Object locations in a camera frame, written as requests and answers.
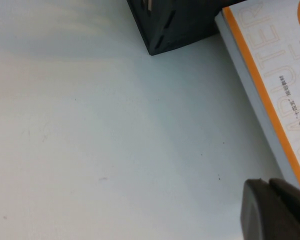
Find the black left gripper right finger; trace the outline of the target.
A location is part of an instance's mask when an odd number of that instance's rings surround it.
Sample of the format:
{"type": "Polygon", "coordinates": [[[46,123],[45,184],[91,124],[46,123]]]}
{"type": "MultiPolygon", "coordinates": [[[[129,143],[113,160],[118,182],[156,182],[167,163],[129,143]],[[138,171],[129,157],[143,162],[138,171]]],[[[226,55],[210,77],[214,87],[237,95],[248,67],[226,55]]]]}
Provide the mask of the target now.
{"type": "Polygon", "coordinates": [[[269,180],[269,185],[279,197],[287,215],[290,240],[300,240],[300,189],[279,178],[269,180]]]}

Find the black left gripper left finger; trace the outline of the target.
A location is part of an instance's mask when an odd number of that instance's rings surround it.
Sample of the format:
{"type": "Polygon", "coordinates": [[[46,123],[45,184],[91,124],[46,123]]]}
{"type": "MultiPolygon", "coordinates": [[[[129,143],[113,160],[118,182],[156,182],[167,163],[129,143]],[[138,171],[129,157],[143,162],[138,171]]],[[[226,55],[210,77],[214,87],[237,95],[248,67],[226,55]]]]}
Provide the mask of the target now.
{"type": "Polygon", "coordinates": [[[269,181],[248,179],[244,183],[240,223],[245,240],[290,240],[293,236],[284,205],[269,181]]]}

